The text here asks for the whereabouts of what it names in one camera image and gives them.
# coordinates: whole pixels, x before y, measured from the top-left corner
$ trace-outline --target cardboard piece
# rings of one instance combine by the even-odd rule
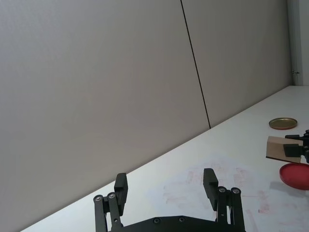
[[[301,158],[286,157],[283,144],[303,145],[303,141],[296,139],[286,139],[281,137],[269,136],[267,140],[266,158],[281,160],[291,163],[300,163]]]

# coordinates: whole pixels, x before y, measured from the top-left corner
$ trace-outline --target gray wall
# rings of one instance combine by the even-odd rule
[[[211,126],[291,84],[286,0],[183,0]]]
[[[303,85],[303,68],[302,68],[302,51],[299,23],[299,1],[287,0],[288,18],[289,18],[289,35],[291,49],[291,69],[293,74],[293,84]]]
[[[178,0],[0,2],[0,231],[208,129]]]
[[[300,37],[300,47],[298,47],[301,54],[301,69],[302,81],[304,86],[309,86],[309,1],[298,0],[299,2],[299,30],[300,33],[296,36]]]
[[[184,0],[211,124],[290,83],[282,0]],[[0,230],[207,130],[179,0],[0,1]]]

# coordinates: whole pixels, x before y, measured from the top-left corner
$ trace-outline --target red bowl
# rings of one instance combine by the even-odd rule
[[[309,165],[289,163],[280,168],[280,179],[296,189],[309,190]]]

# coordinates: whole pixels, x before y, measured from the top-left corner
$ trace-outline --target black clamp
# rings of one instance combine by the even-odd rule
[[[217,211],[216,221],[227,224],[226,207],[228,206],[230,208],[231,225],[245,230],[240,189],[227,190],[225,187],[219,186],[216,174],[211,168],[204,169],[203,185],[212,209]]]
[[[107,232],[106,214],[111,214],[112,229],[123,227],[120,216],[124,213],[128,186],[126,173],[119,173],[116,177],[114,192],[106,197],[97,195],[93,201],[95,203],[96,231]]]
[[[300,158],[304,156],[306,162],[309,163],[309,130],[306,130],[304,136],[299,134],[289,134],[285,136],[286,139],[295,139],[303,141],[303,146],[298,144],[284,144],[283,149],[286,157]]]
[[[97,195],[95,203],[96,232],[108,232],[106,214],[110,213],[112,228],[111,232],[245,232],[243,212],[241,206],[240,189],[218,186],[218,179],[213,169],[204,169],[204,187],[211,205],[217,211],[216,221],[186,216],[170,216],[150,218],[128,226],[123,226],[120,216],[123,215],[127,196],[126,174],[117,175],[114,192],[106,197]],[[230,207],[231,223],[227,223],[227,210]]]

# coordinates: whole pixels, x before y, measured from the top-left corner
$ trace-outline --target metal lid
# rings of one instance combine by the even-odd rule
[[[269,122],[269,126],[276,130],[288,130],[297,126],[297,121],[290,117],[278,117]]]

